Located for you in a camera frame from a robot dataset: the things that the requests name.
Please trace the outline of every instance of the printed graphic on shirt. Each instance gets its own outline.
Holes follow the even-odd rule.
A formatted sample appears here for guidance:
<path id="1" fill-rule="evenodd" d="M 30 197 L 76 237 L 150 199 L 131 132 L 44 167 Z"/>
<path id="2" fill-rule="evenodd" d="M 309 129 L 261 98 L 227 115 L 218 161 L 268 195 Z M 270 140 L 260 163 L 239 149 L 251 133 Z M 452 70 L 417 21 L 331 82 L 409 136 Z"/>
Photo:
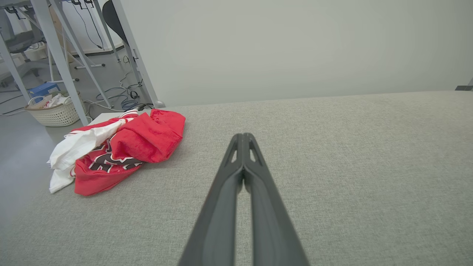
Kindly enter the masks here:
<path id="1" fill-rule="evenodd" d="M 138 165 L 142 164 L 143 162 L 137 160 L 133 157 L 125 157 L 125 158 L 113 158 L 112 154 L 112 146 L 110 145 L 110 139 L 107 139 L 102 145 L 93 149 L 93 151 L 101 151 L 105 149 L 105 154 L 101 154 L 95 158 L 93 158 L 93 162 L 90 164 L 89 169 L 91 170 L 103 170 L 107 173 L 110 173 L 110 170 L 114 170 L 113 172 L 118 172 L 122 169 L 130 170 Z"/>

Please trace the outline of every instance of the pile of clothes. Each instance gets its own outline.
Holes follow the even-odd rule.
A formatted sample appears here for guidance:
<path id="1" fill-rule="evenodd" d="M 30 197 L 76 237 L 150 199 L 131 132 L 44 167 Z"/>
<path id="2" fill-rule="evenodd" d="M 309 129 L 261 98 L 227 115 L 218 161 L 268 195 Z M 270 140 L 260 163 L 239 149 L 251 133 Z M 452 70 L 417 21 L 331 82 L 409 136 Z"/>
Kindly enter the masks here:
<path id="1" fill-rule="evenodd" d="M 58 106 L 60 104 L 68 104 L 72 100 L 70 99 L 69 96 L 65 97 L 61 93 L 57 94 L 56 96 L 52 97 L 51 100 L 48 100 L 46 102 L 46 105 L 43 108 L 51 108 L 54 106 Z"/>
<path id="2" fill-rule="evenodd" d="M 116 186 L 143 162 L 167 160 L 182 140 L 185 117 L 152 109 L 130 110 L 106 122 L 84 126 L 65 135 L 52 152 L 54 169 L 49 190 L 75 182 L 75 193 L 93 195 Z"/>

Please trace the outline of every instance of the white cloth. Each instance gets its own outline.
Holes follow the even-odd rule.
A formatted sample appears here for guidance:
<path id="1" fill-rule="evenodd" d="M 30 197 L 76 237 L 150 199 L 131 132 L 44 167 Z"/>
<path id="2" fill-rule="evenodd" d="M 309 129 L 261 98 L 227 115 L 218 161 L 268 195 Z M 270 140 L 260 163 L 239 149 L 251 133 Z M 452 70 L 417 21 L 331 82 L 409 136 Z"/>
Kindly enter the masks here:
<path id="1" fill-rule="evenodd" d="M 72 100 L 69 98 L 69 96 L 64 97 L 62 94 L 58 94 L 46 103 L 45 108 L 51 108 L 51 107 L 54 107 L 54 106 L 58 106 L 60 104 L 66 104 L 66 103 L 69 103 L 71 101 Z"/>
<path id="2" fill-rule="evenodd" d="M 86 131 L 73 131 L 66 135 L 66 138 L 56 145 L 49 157 L 51 168 L 65 170 L 74 165 L 77 159 L 102 144 L 125 123 L 125 119 L 120 119 L 106 126 L 94 127 Z"/>
<path id="3" fill-rule="evenodd" d="M 51 181 L 49 182 L 49 191 L 52 193 L 65 188 L 67 185 L 74 181 L 76 177 L 74 168 L 76 165 L 72 165 L 69 168 L 62 170 L 54 170 Z"/>
<path id="4" fill-rule="evenodd" d="M 137 114 L 138 111 L 130 110 L 120 117 L 132 113 Z M 133 118 L 123 118 L 106 126 L 94 127 L 85 131 L 75 130 L 65 135 L 65 139 L 56 145 L 49 157 L 48 163 L 54 169 L 49 183 L 49 191 L 54 193 L 72 183 L 76 175 L 74 172 L 76 160 L 91 152 L 131 120 Z"/>

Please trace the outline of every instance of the blue box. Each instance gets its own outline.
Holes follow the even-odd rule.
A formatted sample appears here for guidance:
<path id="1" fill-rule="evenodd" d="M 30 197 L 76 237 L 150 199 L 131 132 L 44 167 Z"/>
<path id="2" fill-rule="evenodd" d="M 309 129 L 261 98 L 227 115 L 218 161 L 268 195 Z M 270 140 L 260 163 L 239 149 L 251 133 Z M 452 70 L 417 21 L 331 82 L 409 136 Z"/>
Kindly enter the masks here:
<path id="1" fill-rule="evenodd" d="M 38 87 L 32 88 L 28 90 L 28 94 L 31 98 L 36 96 L 45 96 L 55 91 L 60 91 L 58 85 L 56 83 L 46 82 L 44 84 L 39 85 Z M 39 103 L 42 99 L 38 98 L 34 100 L 35 103 Z"/>

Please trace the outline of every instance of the white wall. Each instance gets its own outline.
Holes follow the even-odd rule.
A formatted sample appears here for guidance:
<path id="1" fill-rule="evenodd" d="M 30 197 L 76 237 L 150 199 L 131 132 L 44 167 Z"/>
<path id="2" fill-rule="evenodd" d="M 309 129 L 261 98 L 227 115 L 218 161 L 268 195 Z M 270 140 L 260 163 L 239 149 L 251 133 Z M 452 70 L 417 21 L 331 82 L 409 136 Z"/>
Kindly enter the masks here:
<path id="1" fill-rule="evenodd" d="M 471 0 L 121 2 L 168 106 L 454 90 L 473 76 Z"/>
<path id="2" fill-rule="evenodd" d="M 80 6 L 75 6 L 77 9 L 74 10 L 74 5 L 68 2 L 63 2 L 62 3 L 62 10 L 64 10 L 64 13 L 66 14 L 66 17 L 70 23 L 70 26 L 72 27 L 72 30 L 74 31 L 74 34 L 77 36 L 77 39 L 80 43 L 80 46 L 84 50 L 85 53 L 99 53 L 99 52 L 104 52 L 104 51 L 111 51 L 112 46 L 110 45 L 110 42 L 108 41 L 108 38 L 105 34 L 105 30 L 102 26 L 102 23 L 100 22 L 100 18 L 97 14 L 96 8 L 92 8 L 90 4 L 88 4 L 88 8 L 90 10 L 90 13 L 92 14 L 92 18 L 95 21 L 95 25 L 97 26 L 98 31 L 101 33 L 102 40 L 104 42 L 104 48 L 105 50 L 97 48 L 95 44 L 93 44 L 89 38 L 87 37 L 87 32 L 92 39 L 97 45 L 102 46 L 100 42 L 99 35 L 97 34 L 97 31 L 95 30 L 94 24 L 92 23 L 92 19 L 87 11 L 85 9 L 84 1 L 82 0 L 82 10 L 80 9 Z M 100 3 L 100 8 L 107 2 L 107 0 L 99 0 Z M 87 32 L 86 32 L 86 27 L 84 26 L 84 22 L 81 20 L 79 14 L 82 16 L 82 18 L 85 21 L 85 24 L 87 26 Z M 115 44 L 116 47 L 122 46 L 123 42 L 122 39 L 112 30 L 108 29 L 110 32 L 110 36 L 112 37 L 112 40 Z M 73 54 L 75 54 L 75 49 L 72 47 L 71 51 Z"/>
<path id="3" fill-rule="evenodd" d="M 26 30 L 31 30 L 31 25 L 29 22 L 26 22 L 26 19 L 22 19 L 22 20 L 19 20 L 18 17 L 15 15 L 15 14 L 10 14 L 8 13 L 7 11 L 3 10 L 2 12 L 5 12 L 10 20 L 10 23 L 11 23 L 11 27 L 13 29 L 13 32 L 15 34 L 18 34 L 18 33 L 21 33 L 23 32 L 23 28 L 22 28 L 22 25 L 24 25 L 24 27 L 26 28 Z"/>

